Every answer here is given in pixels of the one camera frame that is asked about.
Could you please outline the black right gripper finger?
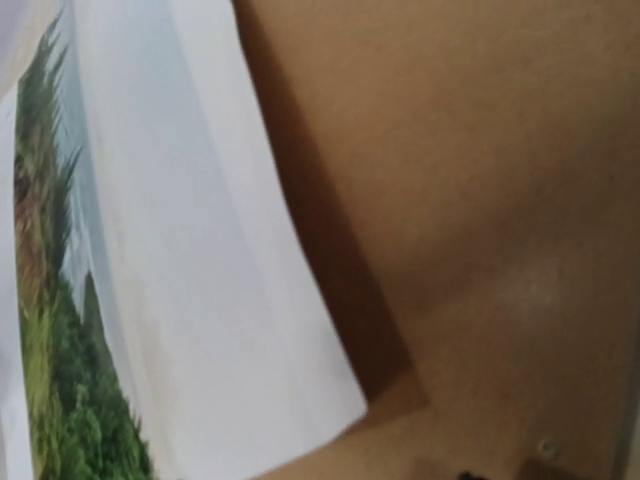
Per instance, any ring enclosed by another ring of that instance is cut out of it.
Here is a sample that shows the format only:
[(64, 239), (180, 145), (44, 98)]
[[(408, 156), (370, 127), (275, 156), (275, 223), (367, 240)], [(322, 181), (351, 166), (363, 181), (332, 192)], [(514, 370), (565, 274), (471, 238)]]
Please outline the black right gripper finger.
[(452, 477), (452, 480), (489, 480), (489, 477), (484, 475), (482, 472), (478, 472), (475, 470), (461, 470), (456, 472)]

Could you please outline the landscape photo print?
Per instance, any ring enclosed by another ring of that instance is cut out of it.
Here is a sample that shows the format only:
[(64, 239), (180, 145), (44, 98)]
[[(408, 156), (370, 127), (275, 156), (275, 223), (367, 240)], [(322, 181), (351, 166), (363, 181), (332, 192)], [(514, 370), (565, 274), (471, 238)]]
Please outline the landscape photo print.
[(366, 397), (229, 1), (1, 5), (1, 475), (251, 479)]

